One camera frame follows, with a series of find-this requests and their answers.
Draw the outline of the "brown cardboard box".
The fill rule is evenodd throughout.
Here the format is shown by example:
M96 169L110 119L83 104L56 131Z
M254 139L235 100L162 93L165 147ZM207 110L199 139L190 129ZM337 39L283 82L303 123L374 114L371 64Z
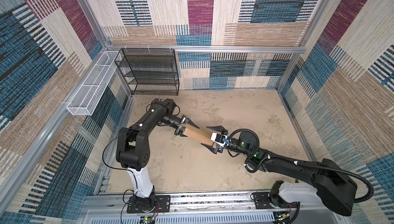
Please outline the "brown cardboard box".
M199 128L195 128L189 124L185 125L185 136L192 138L199 143L202 144L207 144L207 145L213 145L213 142L211 141L211 135L212 133L208 133L204 130L201 130Z

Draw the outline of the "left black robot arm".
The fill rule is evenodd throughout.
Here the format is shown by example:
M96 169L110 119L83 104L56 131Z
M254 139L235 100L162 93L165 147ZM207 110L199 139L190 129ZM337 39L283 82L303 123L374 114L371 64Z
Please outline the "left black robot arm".
M121 164L121 169L127 171L134 187L129 206L151 211L157 204L155 187L146 169L150 159L149 136L154 128L171 127L175 129L175 135L184 136L184 129L179 125L198 127L187 116L179 118L174 115L176 107L172 99L154 99L134 125L119 131L116 160Z

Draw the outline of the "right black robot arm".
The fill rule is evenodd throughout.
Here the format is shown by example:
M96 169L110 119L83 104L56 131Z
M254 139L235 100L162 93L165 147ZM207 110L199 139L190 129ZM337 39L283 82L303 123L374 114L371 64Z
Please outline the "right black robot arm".
M245 155L244 166L249 173L274 172L302 181L317 190L317 197L332 212L342 216L352 214L357 185L350 172L332 160L303 161L278 155L260 148L257 134L249 129L237 129L227 135L222 126L215 127L201 144L212 153L228 150Z

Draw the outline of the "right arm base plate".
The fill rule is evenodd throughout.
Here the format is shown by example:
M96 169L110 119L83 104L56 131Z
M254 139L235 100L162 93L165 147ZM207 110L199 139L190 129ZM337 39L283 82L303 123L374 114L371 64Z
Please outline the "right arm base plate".
M279 195L271 196L270 192L252 192L250 195L256 209L296 209L296 202L286 202Z

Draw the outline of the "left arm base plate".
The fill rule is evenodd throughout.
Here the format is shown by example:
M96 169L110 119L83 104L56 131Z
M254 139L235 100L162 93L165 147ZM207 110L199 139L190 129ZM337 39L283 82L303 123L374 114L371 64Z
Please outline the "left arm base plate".
M144 211L153 213L158 209L159 213L167 213L170 211L170 203L170 195L158 195L148 198L132 196L129 199L126 212L128 214L143 213Z

